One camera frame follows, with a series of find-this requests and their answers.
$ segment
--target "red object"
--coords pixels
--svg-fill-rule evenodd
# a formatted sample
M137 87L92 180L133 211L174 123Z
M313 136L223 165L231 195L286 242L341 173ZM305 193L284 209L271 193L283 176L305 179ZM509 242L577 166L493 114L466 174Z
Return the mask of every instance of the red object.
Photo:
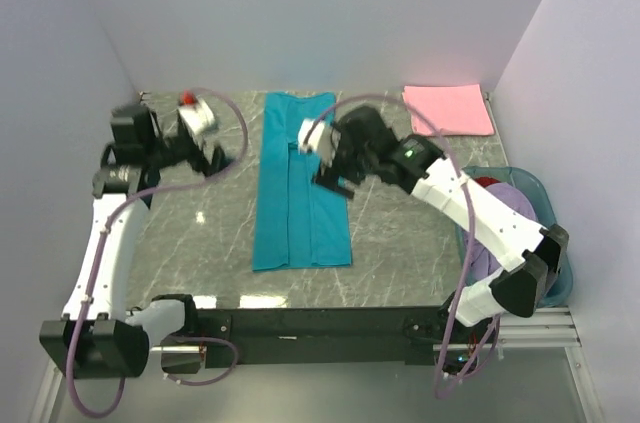
M191 93L190 91L185 91L182 93L182 97L180 98L180 106L191 106L195 105L198 100L196 99L196 95Z
M495 178L491 178L489 176L479 176L478 178L474 178L474 180L483 188L491 186L495 183L500 183L500 180L496 180Z

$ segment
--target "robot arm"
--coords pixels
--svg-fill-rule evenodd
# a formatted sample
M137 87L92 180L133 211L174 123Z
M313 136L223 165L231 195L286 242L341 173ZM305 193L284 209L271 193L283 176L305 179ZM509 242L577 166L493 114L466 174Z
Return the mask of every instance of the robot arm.
M93 178L93 219L82 268L60 320L43 322L40 331L42 346L63 373L107 218L131 195L156 187L163 168L187 162L195 172L210 176L230 163L218 145L211 158L204 154L204 136L217 127L205 101L185 94L176 117L176 132L164 135L156 114L146 106L127 105L112 113L114 141L106 146ZM151 197L132 202L113 222L75 355L76 378L139 376L152 347L176 332L195 333L197 311L190 295L163 295L143 311L126 311L135 242Z
M374 108L358 107L331 126L319 122L309 135L312 125L305 120L298 140L302 151L313 151L321 159L314 181L349 198L353 192L340 185L341 179L358 185L367 175L377 175L468 230L462 191L466 182L476 214L476 239L495 255L501 269L464 288L456 320L473 327L505 311L521 317L533 314L548 276L555 281L560 271L568 243L564 229L547 229L511 210L468 175L458 178L451 160L428 138L411 134L398 140Z

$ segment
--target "folded teal cloth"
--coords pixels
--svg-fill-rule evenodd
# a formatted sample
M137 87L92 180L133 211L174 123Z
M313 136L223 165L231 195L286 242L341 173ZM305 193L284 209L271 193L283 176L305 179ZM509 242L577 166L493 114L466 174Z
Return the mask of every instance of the folded teal cloth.
M316 155L298 151L302 121L316 118L334 102L331 93L309 98L267 94L254 271L351 264L347 202L311 182L320 160Z

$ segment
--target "table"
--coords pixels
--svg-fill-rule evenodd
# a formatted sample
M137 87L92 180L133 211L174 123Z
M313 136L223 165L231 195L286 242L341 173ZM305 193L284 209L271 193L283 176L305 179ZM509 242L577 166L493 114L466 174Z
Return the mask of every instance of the table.
M292 92L309 96L312 92ZM353 94L335 92L338 98ZM388 92L400 97L400 92ZM400 189L369 178L349 202L350 268L251 271L264 92L229 94L249 126L249 151L240 169L205 189L154 197L134 255L127 302L145 306L165 293L190 293L218 308L342 308L440 305L460 275L454 225ZM177 94L143 100L167 131ZM223 103L208 98L221 120L216 139L231 155L240 126ZM383 103L399 136L410 132L406 110ZM504 166L499 136L449 137L461 165ZM162 185L198 181L186 166L167 169Z

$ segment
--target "red cloth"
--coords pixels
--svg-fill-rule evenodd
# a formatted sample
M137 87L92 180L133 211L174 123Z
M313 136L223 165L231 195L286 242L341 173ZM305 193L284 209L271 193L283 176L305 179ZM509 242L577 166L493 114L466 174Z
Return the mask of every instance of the red cloth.
M478 178L474 178L474 180L483 188L491 186L495 183L500 183L500 180L496 180L495 178L491 178L489 176L479 176Z

